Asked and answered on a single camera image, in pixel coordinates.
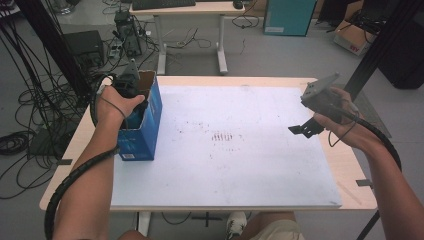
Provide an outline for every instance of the blue box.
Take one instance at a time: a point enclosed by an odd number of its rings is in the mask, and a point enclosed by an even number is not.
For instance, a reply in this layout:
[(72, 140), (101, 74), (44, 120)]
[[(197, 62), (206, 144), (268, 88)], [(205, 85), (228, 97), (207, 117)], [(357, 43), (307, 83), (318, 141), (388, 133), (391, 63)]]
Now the blue box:
[(124, 161), (154, 160), (158, 138), (162, 99), (154, 71), (140, 71), (139, 91), (148, 90), (148, 105), (138, 129), (121, 129), (118, 134), (119, 155)]
[(306, 36), (316, 0), (268, 0), (265, 35)]

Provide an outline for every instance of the floor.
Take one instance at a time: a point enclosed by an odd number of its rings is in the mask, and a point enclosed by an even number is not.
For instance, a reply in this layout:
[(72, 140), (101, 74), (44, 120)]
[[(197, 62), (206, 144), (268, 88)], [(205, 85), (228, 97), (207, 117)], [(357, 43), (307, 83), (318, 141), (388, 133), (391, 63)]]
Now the floor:
[[(16, 26), (22, 38), (39, 55), (44, 56), (41, 44), (25, 19), (15, 17)], [(154, 29), (148, 24), (148, 30)], [(255, 28), (241, 29), (232, 24), (231, 18), (225, 22), (224, 44), (229, 73), (227, 76), (266, 76), (266, 77), (324, 77), (339, 72), (338, 83), (346, 83), (361, 57), (342, 49), (332, 39), (334, 32), (327, 33), (327, 26), (311, 24), (306, 37), (266, 36), (262, 33), (262, 24)], [(103, 40), (111, 39), (113, 26), (75, 26), (63, 25), (64, 32), (99, 30)], [(165, 36), (168, 45), (187, 40), (193, 29), (173, 30)], [(216, 53), (208, 41), (217, 41), (217, 30), (199, 29), (196, 42), (184, 49), (172, 49), (168, 52), (166, 75), (208, 75), (220, 76)], [(0, 46), (0, 135), (23, 130), (15, 121), (15, 111), (20, 104), (17, 99), (27, 88), (16, 66), (9, 57), (4, 45)], [(142, 69), (155, 69), (157, 55), (153, 55)], [(424, 88), (416, 90), (398, 90), (394, 88), (380, 71), (376, 71), (363, 89), (380, 118), (392, 135), (391, 141), (403, 160), (404, 175), (419, 199), (424, 202)], [(30, 108), (19, 112), (18, 118), (27, 122)], [(355, 150), (365, 174), (369, 169), (362, 153)], [(22, 188), (16, 183), (19, 176), (21, 185), (28, 185), (44, 173), (34, 160), (24, 164), (19, 161), (23, 154), (2, 156), (0, 161), (0, 195), (2, 198), (14, 195)], [(40, 179), (48, 179), (53, 171), (48, 171)], [(1, 200), (0, 232), (7, 239), (43, 239), (44, 212), (38, 207), (39, 200), (47, 187), (24, 191), (10, 200)], [(374, 211), (307, 211), (296, 212), (297, 220), (306, 239), (356, 239)], [(225, 224), (228, 213), (211, 213), (221, 221), (210, 221), (206, 227), (203, 220), (191, 217), (205, 216), (204, 212), (153, 213), (150, 223), (150, 236), (153, 239), (224, 239)], [(131, 212), (111, 213), (110, 239), (116, 239), (123, 231), (135, 225), (135, 215)], [(371, 230), (367, 239), (384, 239), (381, 222)]]

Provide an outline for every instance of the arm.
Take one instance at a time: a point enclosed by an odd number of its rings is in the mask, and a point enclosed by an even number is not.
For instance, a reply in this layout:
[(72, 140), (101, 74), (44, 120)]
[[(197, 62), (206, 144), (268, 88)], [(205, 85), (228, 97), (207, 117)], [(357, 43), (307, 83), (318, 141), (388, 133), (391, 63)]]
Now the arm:
[[(87, 147), (73, 169), (90, 158), (113, 149), (125, 116), (144, 100), (122, 98), (114, 88), (106, 87), (97, 102), (98, 124)], [(56, 214), (54, 239), (107, 239), (113, 186), (113, 157), (85, 172), (64, 194)]]
[[(332, 90), (343, 99), (351, 101), (347, 92)], [(315, 114), (314, 119), (339, 137), (351, 127), (350, 124), (334, 123), (320, 114)], [(359, 124), (342, 141), (360, 149), (367, 157), (386, 238), (424, 239), (424, 207), (383, 143)]]

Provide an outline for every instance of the sneaker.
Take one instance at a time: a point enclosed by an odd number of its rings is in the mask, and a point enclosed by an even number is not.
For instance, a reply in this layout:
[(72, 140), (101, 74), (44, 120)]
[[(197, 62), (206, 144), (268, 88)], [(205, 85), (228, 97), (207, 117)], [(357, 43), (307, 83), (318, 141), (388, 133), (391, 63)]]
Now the sneaker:
[(246, 214), (244, 212), (233, 212), (227, 220), (227, 236), (225, 240), (240, 236), (247, 224)]

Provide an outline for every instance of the desk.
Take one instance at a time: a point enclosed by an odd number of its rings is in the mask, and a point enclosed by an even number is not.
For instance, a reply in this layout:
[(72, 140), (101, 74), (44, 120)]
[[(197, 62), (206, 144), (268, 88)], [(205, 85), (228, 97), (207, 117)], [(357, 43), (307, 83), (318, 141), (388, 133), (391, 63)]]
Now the desk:
[(130, 13), (135, 16), (153, 15), (157, 38), (159, 41), (159, 62), (158, 75), (165, 74), (166, 65), (166, 44), (163, 43), (162, 31), (174, 28), (196, 28), (196, 27), (216, 27), (219, 28), (219, 40), (216, 44), (219, 69), (221, 74), (228, 72), (224, 54), (224, 16), (241, 15), (243, 9), (235, 9), (232, 2), (198, 2), (196, 6), (179, 8), (162, 8), (152, 10), (134, 11)]
[[(267, 78), (267, 77), (188, 77), (188, 76), (159, 76), (159, 86), (258, 86), (258, 87), (291, 87), (299, 88), (303, 91), (307, 82), (314, 79), (307, 78)], [(73, 159), (73, 163), (88, 144), (94, 126), (91, 123), (89, 114), (85, 114), (65, 155), (63, 158)], [(377, 207), (375, 197), (369, 187), (358, 187), (356, 180), (364, 179), (365, 176), (359, 166), (352, 149), (343, 143), (337, 144), (331, 148), (328, 146), (327, 135), (321, 134), (319, 142), (322, 144), (325, 157), (328, 161), (329, 168), (335, 180), (338, 192), (342, 200), (342, 210), (365, 210), (375, 209)], [(59, 166), (41, 199), (41, 209), (46, 209), (47, 204), (54, 193), (57, 186), (69, 174), (72, 166)], [(190, 197), (190, 193), (184, 193), (186, 197)], [(317, 207), (308, 208), (288, 208), (287, 206), (152, 206), (152, 205), (114, 205), (112, 203), (111, 210), (115, 211), (235, 211), (235, 210), (252, 210), (252, 211), (282, 211), (282, 210), (314, 210)]]

